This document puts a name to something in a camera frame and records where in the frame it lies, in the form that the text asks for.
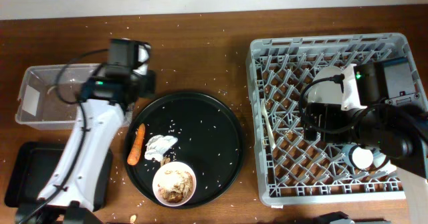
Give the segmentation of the light blue cup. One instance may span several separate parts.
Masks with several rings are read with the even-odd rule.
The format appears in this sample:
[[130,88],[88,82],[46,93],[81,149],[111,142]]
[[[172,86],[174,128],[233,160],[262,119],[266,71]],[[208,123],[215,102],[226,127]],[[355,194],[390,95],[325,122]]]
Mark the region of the light blue cup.
[[344,162],[355,169],[366,170],[373,163],[372,152],[355,144],[344,145],[341,153],[344,154]]

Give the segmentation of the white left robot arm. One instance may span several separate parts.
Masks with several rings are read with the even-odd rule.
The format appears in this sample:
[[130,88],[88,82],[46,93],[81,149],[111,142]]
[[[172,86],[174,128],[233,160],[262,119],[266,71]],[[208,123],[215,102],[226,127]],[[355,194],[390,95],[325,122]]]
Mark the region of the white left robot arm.
[[93,214],[98,179],[114,135],[129,104],[154,95],[156,74],[138,70],[127,76],[90,76],[78,94],[72,133],[37,202],[22,204],[16,223],[99,223]]

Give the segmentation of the orange carrot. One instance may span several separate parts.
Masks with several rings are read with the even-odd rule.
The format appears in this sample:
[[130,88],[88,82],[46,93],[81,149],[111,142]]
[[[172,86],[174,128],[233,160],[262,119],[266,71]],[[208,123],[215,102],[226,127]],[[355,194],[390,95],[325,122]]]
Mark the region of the orange carrot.
[[136,165],[140,159],[145,131],[146,126],[144,124],[141,124],[138,127],[138,130],[136,131],[136,137],[134,139],[134,143],[127,158],[127,164],[131,166]]

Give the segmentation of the white bowl with food scraps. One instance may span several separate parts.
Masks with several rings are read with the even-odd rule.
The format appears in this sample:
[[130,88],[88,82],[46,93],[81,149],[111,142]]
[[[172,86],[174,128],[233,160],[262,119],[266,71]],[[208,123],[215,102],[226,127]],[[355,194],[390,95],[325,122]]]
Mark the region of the white bowl with food scraps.
[[182,207],[193,197],[196,187],[193,169],[177,161],[162,165],[152,180],[156,200],[167,207]]

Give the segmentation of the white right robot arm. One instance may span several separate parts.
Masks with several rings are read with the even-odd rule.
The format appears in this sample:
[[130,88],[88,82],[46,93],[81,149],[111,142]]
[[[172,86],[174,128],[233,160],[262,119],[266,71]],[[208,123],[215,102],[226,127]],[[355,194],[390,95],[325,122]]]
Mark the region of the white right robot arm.
[[378,103],[342,110],[338,104],[299,105],[304,138],[354,142],[378,149],[397,168],[412,223],[427,222],[427,117],[416,106]]

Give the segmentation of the white plastic fork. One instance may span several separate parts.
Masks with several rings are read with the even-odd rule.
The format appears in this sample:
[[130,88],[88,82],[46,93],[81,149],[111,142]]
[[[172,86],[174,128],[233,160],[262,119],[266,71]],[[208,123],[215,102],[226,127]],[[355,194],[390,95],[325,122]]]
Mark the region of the white plastic fork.
[[274,135],[273,135],[273,131],[271,128],[271,124],[269,122],[268,111],[267,111],[266,106],[265,106],[265,99],[261,100],[260,106],[261,106],[261,115],[265,119],[265,125],[266,125],[267,135],[268,135],[268,139],[269,139],[269,144],[270,144],[271,149],[274,150],[276,147],[276,142],[274,140]]

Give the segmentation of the white tissue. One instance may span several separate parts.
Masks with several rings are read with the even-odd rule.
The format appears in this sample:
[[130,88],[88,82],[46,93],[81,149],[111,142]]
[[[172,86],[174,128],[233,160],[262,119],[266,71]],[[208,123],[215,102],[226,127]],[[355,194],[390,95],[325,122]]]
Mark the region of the white tissue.
[[146,144],[144,158],[160,162],[164,158],[164,154],[177,142],[178,138],[174,136],[153,136]]

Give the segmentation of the grey plate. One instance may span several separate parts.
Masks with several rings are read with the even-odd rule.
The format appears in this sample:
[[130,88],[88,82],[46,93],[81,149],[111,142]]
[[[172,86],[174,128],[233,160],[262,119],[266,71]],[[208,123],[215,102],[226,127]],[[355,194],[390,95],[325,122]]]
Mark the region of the grey plate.
[[[314,80],[332,77],[341,74],[342,70],[336,66],[328,66],[321,69]],[[325,104],[341,104],[342,91],[339,84],[334,82],[320,82],[308,90],[308,101]]]

